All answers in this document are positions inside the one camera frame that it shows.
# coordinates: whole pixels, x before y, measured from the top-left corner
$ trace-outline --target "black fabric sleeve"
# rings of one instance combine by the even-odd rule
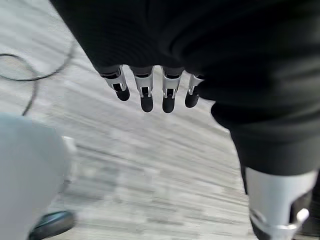
[[[199,95],[215,101],[243,166],[319,168],[319,0],[51,2],[101,74],[127,64],[205,76]]]
[[[160,49],[205,76],[199,95],[215,101],[212,116],[242,165],[275,175],[318,169],[320,1],[201,2],[179,16],[170,2],[151,3],[150,19],[168,13],[150,21]]]

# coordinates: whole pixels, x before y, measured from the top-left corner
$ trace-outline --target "gray floor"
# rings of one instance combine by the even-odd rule
[[[0,1],[0,53],[26,58],[40,74],[59,66],[72,36],[45,0]],[[162,112],[161,70],[154,110],[143,113],[134,78],[121,102],[77,47],[61,73],[39,82],[30,117],[75,139],[72,184],[49,211],[71,209],[77,227],[55,240],[253,239],[239,163],[211,103],[184,106],[185,73],[172,114]],[[31,77],[13,59],[0,72]],[[0,111],[20,114],[32,82],[0,79]]]

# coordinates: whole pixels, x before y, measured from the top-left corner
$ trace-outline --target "robotic hand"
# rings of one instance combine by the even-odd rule
[[[141,108],[149,113],[154,107],[152,91],[153,84],[153,66],[148,67],[130,67],[136,83],[136,88],[140,95]],[[165,113],[171,113],[175,107],[175,98],[179,88],[183,67],[172,68],[162,67],[162,91],[163,101],[162,109]],[[104,73],[100,74],[105,79],[110,88],[112,88],[121,101],[127,101],[130,97],[130,91],[121,65],[106,67]],[[189,80],[188,92],[185,96],[185,106],[193,108],[199,99],[197,86],[203,79],[199,76],[191,75]]]

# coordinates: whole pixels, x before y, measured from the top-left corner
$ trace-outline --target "silver metal joint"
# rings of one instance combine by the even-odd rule
[[[199,83],[201,83],[202,81],[203,79],[200,79],[193,74],[190,75],[189,86],[188,86],[188,92],[190,95],[194,93],[195,87],[198,86]]]
[[[174,99],[176,97],[176,94],[177,94],[177,91],[179,88],[179,84],[180,84],[180,80],[181,80],[181,75],[177,78],[169,78],[163,72],[162,91],[163,91],[163,96],[165,99],[168,98],[168,90],[169,89],[173,90],[172,98]]]
[[[134,76],[134,80],[140,97],[144,97],[143,88],[147,88],[148,97],[150,98],[152,96],[152,90],[154,89],[154,70],[152,69],[151,74],[147,77]]]
[[[120,85],[120,88],[122,91],[126,90],[127,88],[127,82],[126,82],[126,78],[122,69],[122,65],[119,67],[119,76],[115,77],[115,78],[107,78],[107,77],[103,77],[106,81],[106,83],[109,85],[110,88],[112,88],[113,90],[117,91],[115,89],[116,84]]]

